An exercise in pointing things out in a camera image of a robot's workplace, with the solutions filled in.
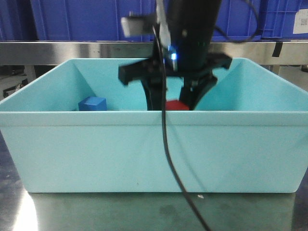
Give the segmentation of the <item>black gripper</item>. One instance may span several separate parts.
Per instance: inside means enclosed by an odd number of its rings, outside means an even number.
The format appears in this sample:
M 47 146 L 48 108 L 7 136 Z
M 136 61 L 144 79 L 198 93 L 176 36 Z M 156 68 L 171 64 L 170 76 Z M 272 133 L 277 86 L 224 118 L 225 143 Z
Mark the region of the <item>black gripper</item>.
M 231 62 L 232 58 L 224 53 L 210 53 L 200 68 L 189 66 L 181 69 L 178 62 L 172 61 L 166 63 L 166 76 L 184 78 L 179 100 L 188 106 L 189 110 L 194 110 L 203 96 L 217 84 L 218 79 L 213 76 L 213 70 L 229 69 Z M 140 80 L 146 97 L 147 110 L 165 111 L 167 83 L 165 78 L 159 80 L 161 71 L 159 57 L 153 56 L 132 64 L 120 65 L 118 79 L 123 85 Z

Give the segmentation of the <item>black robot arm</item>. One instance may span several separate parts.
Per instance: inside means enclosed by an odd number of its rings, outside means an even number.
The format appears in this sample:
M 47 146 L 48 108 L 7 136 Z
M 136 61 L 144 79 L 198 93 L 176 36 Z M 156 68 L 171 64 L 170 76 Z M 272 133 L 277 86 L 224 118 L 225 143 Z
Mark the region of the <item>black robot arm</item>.
M 219 0 L 158 0 L 155 12 L 121 19 L 126 37 L 154 35 L 150 58 L 118 68 L 122 84 L 141 82 L 149 111 L 165 107 L 168 77 L 183 78 L 179 101 L 193 110 L 216 85 L 213 70 L 230 67 L 231 57 L 208 50 L 220 5 Z

